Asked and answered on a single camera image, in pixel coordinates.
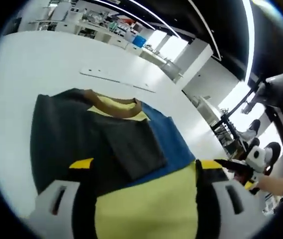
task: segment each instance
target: white table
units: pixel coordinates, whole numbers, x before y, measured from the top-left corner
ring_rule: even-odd
[[[145,82],[156,93],[81,75],[83,67],[107,69],[113,77],[131,83]],[[29,215],[37,196],[30,164],[36,97],[71,88],[93,89],[110,97],[136,97],[172,116],[197,158],[226,157],[203,117],[154,64],[120,48],[73,34],[11,34],[0,39],[0,191],[18,216]]]

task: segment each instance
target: yellow fabric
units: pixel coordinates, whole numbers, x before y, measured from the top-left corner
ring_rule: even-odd
[[[254,183],[251,183],[250,181],[248,181],[246,184],[245,184],[245,189],[246,190],[249,190],[252,186],[254,185]]]
[[[197,232],[195,164],[97,198],[99,239],[193,239]]]
[[[100,101],[108,106],[116,107],[119,109],[130,110],[136,106],[136,103],[121,104],[105,96],[98,96],[98,99],[100,99]]]
[[[88,158],[88,159],[76,161],[70,166],[70,168],[76,168],[76,169],[90,168],[92,160],[93,158]]]
[[[200,160],[202,169],[216,169],[222,168],[222,165],[215,162],[214,160]]]
[[[118,103],[116,101],[113,101],[110,98],[107,97],[103,97],[103,96],[98,96],[98,98],[106,105],[108,106],[112,106],[118,109],[122,109],[122,110],[130,110],[132,108],[134,108],[136,106],[136,103],[130,103],[130,104],[121,104]],[[88,111],[91,112],[95,112],[97,114],[100,114],[102,116],[107,116],[107,117],[112,117],[111,115],[108,115],[104,112],[102,112],[101,110],[97,109],[95,106],[91,107],[90,109],[88,109]],[[143,120],[150,120],[147,115],[142,111],[139,114],[137,114],[134,117],[131,118],[126,118],[126,120],[134,120],[134,121],[143,121]]]

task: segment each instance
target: human arm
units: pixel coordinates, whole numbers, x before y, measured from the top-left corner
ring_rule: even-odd
[[[264,175],[260,178],[256,187],[273,195],[283,196],[283,178]]]

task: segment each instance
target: blue cloth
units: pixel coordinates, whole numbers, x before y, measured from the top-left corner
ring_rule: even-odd
[[[148,116],[150,120],[162,120],[166,118],[166,116],[164,116],[160,111],[157,111],[144,102],[141,102],[141,107],[142,111]]]
[[[195,160],[194,155],[191,153],[171,117],[165,117],[159,111],[151,111],[149,114],[149,112],[145,110],[144,113],[151,119],[149,121],[150,128],[154,133],[167,163],[162,168],[137,179],[128,186],[134,186],[160,178],[188,166]]]

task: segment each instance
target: white pillar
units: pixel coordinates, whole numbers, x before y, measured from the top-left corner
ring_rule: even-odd
[[[167,41],[169,40],[171,36],[169,36],[168,34],[162,39],[162,41],[159,43],[159,45],[157,46],[157,48],[155,50],[160,51],[161,48],[167,43]]]
[[[145,38],[147,41],[149,40],[150,36],[152,35],[152,33],[154,33],[155,31],[152,29],[148,29],[148,28],[144,28],[141,30],[141,32],[139,33],[139,36],[142,36],[143,38]]]
[[[210,45],[200,39],[195,39],[187,50],[178,57],[175,64],[181,68],[181,77],[176,85],[182,90],[212,56]]]

